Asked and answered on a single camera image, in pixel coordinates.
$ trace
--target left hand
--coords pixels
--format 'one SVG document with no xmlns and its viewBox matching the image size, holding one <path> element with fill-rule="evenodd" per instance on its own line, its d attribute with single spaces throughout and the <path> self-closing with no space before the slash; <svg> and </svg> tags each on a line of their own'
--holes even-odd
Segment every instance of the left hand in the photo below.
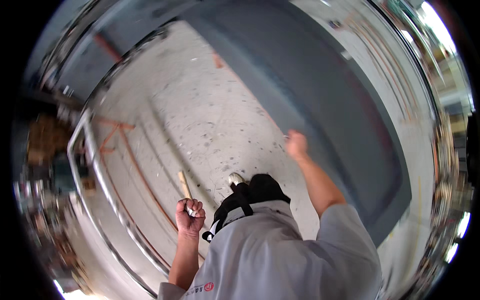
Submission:
<svg viewBox="0 0 480 300">
<path fill-rule="evenodd" d="M 196 212 L 195 217 L 188 215 L 185 211 L 185 204 Z M 197 199 L 185 198 L 177 202 L 175 219 L 179 228 L 179 235 L 195 239 L 200 237 L 200 230 L 205 222 L 205 210 L 202 207 L 203 203 Z"/>
</svg>

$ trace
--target metal frame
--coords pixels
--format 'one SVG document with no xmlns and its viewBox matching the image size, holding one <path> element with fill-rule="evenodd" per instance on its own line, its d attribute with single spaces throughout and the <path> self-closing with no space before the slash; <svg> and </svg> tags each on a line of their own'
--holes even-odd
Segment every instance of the metal frame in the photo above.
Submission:
<svg viewBox="0 0 480 300">
<path fill-rule="evenodd" d="M 108 247 L 110 250 L 111 254 L 113 257 L 120 263 L 120 265 L 123 267 L 123 269 L 127 272 L 127 274 L 145 291 L 147 292 L 152 298 L 157 298 L 157 294 L 149 288 L 149 286 L 142 280 L 142 278 L 136 274 L 129 266 L 128 264 L 122 259 L 120 254 L 117 252 L 115 247 L 112 245 L 108 237 L 106 236 L 105 232 L 101 228 L 101 226 L 97 223 L 97 221 L 93 218 L 92 212 L 90 208 L 88 207 L 86 200 L 85 200 L 85 195 L 84 195 L 84 188 L 80 179 L 80 174 L 78 171 L 77 164 L 75 162 L 75 157 L 74 157 L 74 145 L 80 136 L 81 131 L 84 132 L 84 138 L 85 138 L 85 149 L 86 152 L 88 153 L 89 157 L 92 159 L 92 167 L 94 170 L 94 173 L 96 175 L 96 178 L 102 187 L 103 193 L 105 194 L 105 197 L 107 198 L 108 202 L 112 206 L 112 209 L 114 213 L 118 216 L 120 222 L 122 225 L 125 227 L 127 230 L 127 233 L 129 236 L 132 238 L 132 240 L 135 242 L 135 244 L 140 248 L 142 253 L 147 257 L 147 259 L 159 270 L 161 271 L 166 277 L 168 277 L 169 270 L 165 266 L 165 264 L 161 261 L 163 258 L 158 257 L 156 254 L 156 251 L 151 247 L 151 245 L 148 243 L 146 240 L 145 236 L 141 233 L 135 222 L 132 220 L 132 217 L 126 212 L 119 204 L 118 199 L 116 196 L 112 195 L 110 193 L 111 189 L 111 182 L 109 180 L 106 180 L 106 175 L 105 172 L 102 168 L 101 162 L 100 162 L 100 155 L 99 151 L 96 145 L 95 137 L 91 128 L 91 120 L 92 120 L 92 111 L 89 108 L 86 108 L 85 111 L 83 112 L 77 127 L 73 131 L 72 137 L 70 141 L 68 142 L 68 147 L 67 147 L 67 156 L 68 160 L 72 169 L 72 175 L 73 179 L 75 181 L 75 186 L 78 192 L 78 195 L 80 197 L 82 206 L 92 222 L 95 230 L 97 233 L 100 235 L 102 238 L 103 242 L 105 245 Z"/>
</svg>

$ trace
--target wooden handle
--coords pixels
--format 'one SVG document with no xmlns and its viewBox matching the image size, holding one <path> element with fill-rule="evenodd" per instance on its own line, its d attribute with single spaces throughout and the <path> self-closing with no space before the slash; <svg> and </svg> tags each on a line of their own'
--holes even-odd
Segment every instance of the wooden handle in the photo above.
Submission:
<svg viewBox="0 0 480 300">
<path fill-rule="evenodd" d="M 187 180 L 185 179 L 185 174 L 183 174 L 183 171 L 179 172 L 179 179 L 181 183 L 181 188 L 183 190 L 183 196 L 185 198 L 192 199 L 192 194 L 190 194 L 190 190 L 188 188 Z"/>
</svg>

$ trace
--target grey shirt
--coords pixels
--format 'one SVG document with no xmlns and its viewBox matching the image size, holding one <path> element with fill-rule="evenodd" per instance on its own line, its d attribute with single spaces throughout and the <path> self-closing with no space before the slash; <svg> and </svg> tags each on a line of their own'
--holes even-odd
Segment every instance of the grey shirt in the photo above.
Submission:
<svg viewBox="0 0 480 300">
<path fill-rule="evenodd" d="M 375 299 L 380 260 L 352 206 L 329 207 L 316 240 L 302 240 L 286 202 L 251 206 L 228 214 L 187 291 L 164 282 L 158 298 Z"/>
</svg>

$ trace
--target concrete floor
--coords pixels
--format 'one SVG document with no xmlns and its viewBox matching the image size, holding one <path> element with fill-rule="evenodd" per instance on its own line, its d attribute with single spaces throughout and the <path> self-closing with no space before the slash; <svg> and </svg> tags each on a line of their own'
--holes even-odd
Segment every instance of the concrete floor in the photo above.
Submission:
<svg viewBox="0 0 480 300">
<path fill-rule="evenodd" d="M 245 179 L 268 173 L 291 199 L 304 239 L 314 239 L 319 220 L 296 164 L 284 150 L 283 133 L 239 79 L 217 69 L 210 46 L 186 23 L 170 27 L 113 81 L 106 94 L 89 102 L 97 115 L 134 124 L 129 144 L 149 186 L 171 219 L 183 198 L 177 173 L 186 174 L 193 197 L 204 203 L 207 230 L 221 201 L 231 194 L 228 175 Z M 109 126 L 94 123 L 100 145 Z M 107 144 L 107 167 L 127 209 L 155 249 L 172 262 L 177 234 L 149 196 L 118 134 Z M 103 195 L 89 206 L 118 251 L 156 289 L 165 280 L 139 251 Z M 206 256 L 208 243 L 201 240 Z"/>
<path fill-rule="evenodd" d="M 384 282 L 388 280 L 387 287 L 396 287 L 415 271 L 428 238 L 433 163 L 426 99 L 420 88 L 414 87 L 420 105 L 399 107 L 394 101 L 398 91 L 390 90 L 378 66 L 366 59 L 367 48 L 359 46 L 358 37 L 347 30 L 333 31 L 328 27 L 327 19 L 335 11 L 328 16 L 315 16 L 314 12 L 321 11 L 316 7 L 318 3 L 304 0 L 295 4 L 309 14 L 310 9 L 310 15 L 350 51 L 383 99 L 402 143 L 412 202 L 405 217 L 379 247 Z M 167 39 L 154 41 L 117 75 L 106 93 L 99 93 L 88 105 L 98 115 L 136 126 L 127 132 L 129 144 L 149 186 L 171 219 L 174 220 L 175 203 L 183 198 L 177 177 L 180 170 L 187 175 L 193 197 L 204 202 L 207 220 L 203 230 L 211 224 L 221 200 L 231 193 L 228 174 L 237 172 L 249 179 L 255 173 L 269 173 L 292 199 L 292 212 L 303 238 L 315 238 L 319 220 L 300 170 L 284 151 L 283 133 L 228 67 L 215 68 L 212 49 L 187 24 L 173 23 Z M 414 112 L 415 120 L 406 121 L 403 109 Z M 94 129 L 101 144 L 110 127 L 94 123 Z M 113 154 L 106 156 L 106 162 L 122 200 L 148 240 L 171 263 L 176 232 L 147 193 L 118 134 L 107 146 L 115 148 Z M 134 245 L 105 197 L 98 193 L 88 201 L 120 254 L 152 289 L 157 289 L 165 277 Z M 208 243 L 201 241 L 200 253 L 205 256 L 207 251 Z M 99 289 L 99 293 L 108 296 L 104 290 Z M 118 299 L 122 298 L 129 297 L 120 294 Z"/>
</svg>

